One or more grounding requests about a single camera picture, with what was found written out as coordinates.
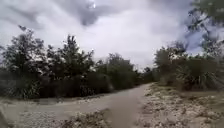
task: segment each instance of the gray cloud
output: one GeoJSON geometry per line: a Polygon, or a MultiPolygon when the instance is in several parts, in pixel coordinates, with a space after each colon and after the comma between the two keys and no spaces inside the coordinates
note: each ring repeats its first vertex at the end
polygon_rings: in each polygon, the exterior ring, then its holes
{"type": "Polygon", "coordinates": [[[46,44],[62,46],[75,34],[95,57],[118,52],[140,67],[153,64],[155,51],[185,32],[188,2],[178,0],[2,0],[0,42],[18,35],[17,25],[35,30],[46,44]]]}

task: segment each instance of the dirt road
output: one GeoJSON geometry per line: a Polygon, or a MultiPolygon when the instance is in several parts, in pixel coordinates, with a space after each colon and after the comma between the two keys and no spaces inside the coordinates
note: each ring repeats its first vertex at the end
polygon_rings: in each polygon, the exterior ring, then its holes
{"type": "Polygon", "coordinates": [[[13,121],[17,127],[55,128],[59,125],[59,120],[66,120],[70,116],[75,116],[79,113],[91,113],[109,108],[113,104],[123,103],[130,105],[132,104],[131,102],[140,101],[144,97],[148,86],[143,85],[132,90],[109,94],[100,98],[51,105],[38,105],[34,102],[6,102],[3,100],[0,101],[0,107],[6,119],[13,121]]]}
{"type": "Polygon", "coordinates": [[[151,85],[99,98],[51,104],[0,100],[0,109],[16,128],[60,128],[79,114],[114,110],[115,128],[209,128],[216,114],[203,106],[165,95],[151,85]]]}

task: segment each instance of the foliage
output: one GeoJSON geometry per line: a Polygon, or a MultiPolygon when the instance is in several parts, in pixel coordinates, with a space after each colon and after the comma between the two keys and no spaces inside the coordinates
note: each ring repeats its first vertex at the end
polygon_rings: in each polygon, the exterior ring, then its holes
{"type": "Polygon", "coordinates": [[[134,87],[135,78],[138,77],[134,65],[119,54],[110,54],[106,62],[99,61],[96,70],[109,76],[115,90],[134,87]]]}
{"type": "Polygon", "coordinates": [[[22,99],[88,96],[141,83],[141,73],[119,54],[110,54],[105,62],[95,63],[93,51],[80,50],[74,36],[68,36],[62,48],[49,45],[45,49],[44,41],[34,38],[26,27],[20,28],[24,33],[1,48],[2,96],[22,99]]]}
{"type": "Polygon", "coordinates": [[[178,45],[162,48],[156,54],[155,63],[162,85],[177,86],[183,90],[222,88],[221,61],[211,54],[192,56],[186,54],[186,50],[174,52],[175,49],[179,49],[178,45]]]}
{"type": "Polygon", "coordinates": [[[191,15],[197,15],[195,22],[204,27],[206,20],[212,25],[224,24],[224,2],[222,0],[195,0],[192,3],[194,9],[190,11],[191,15]]]}

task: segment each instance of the gravel path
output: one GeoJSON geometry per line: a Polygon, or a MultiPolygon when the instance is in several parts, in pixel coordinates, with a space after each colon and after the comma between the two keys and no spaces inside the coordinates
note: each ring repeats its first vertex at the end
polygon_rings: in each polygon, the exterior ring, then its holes
{"type": "Polygon", "coordinates": [[[5,118],[14,122],[18,128],[56,128],[59,127],[63,120],[80,113],[92,113],[118,104],[119,106],[134,106],[131,104],[136,104],[136,102],[140,101],[139,99],[144,97],[148,87],[149,85],[143,85],[100,98],[51,105],[1,100],[0,109],[5,118]]]}
{"type": "Polygon", "coordinates": [[[142,85],[99,98],[48,105],[0,100],[0,109],[16,128],[61,128],[70,117],[107,108],[113,113],[113,128],[210,128],[212,120],[217,118],[217,114],[203,106],[152,87],[142,85]]]}

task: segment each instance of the treeline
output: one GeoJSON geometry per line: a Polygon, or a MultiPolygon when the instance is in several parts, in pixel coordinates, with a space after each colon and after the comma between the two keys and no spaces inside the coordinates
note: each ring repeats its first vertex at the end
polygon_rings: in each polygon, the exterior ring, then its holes
{"type": "Polygon", "coordinates": [[[20,28],[24,33],[14,37],[6,48],[1,47],[1,96],[82,97],[133,88],[153,80],[149,69],[141,73],[119,54],[95,62],[94,52],[81,50],[74,36],[68,36],[62,48],[45,48],[44,41],[34,38],[32,31],[20,28]]]}
{"type": "Polygon", "coordinates": [[[182,90],[220,90],[224,87],[223,34],[224,1],[195,0],[189,11],[190,34],[203,35],[197,40],[202,53],[187,53],[187,44],[176,42],[156,53],[155,64],[160,84],[182,90]]]}

